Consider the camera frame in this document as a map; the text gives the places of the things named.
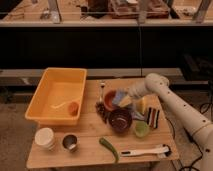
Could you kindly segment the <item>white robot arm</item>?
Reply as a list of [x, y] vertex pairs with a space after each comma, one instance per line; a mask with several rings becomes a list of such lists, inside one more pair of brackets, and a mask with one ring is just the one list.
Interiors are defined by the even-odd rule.
[[156, 73], [148, 74], [143, 81], [128, 88], [132, 99], [156, 94], [182, 122], [184, 128], [202, 147], [200, 171], [213, 171], [213, 123], [169, 88], [169, 80]]

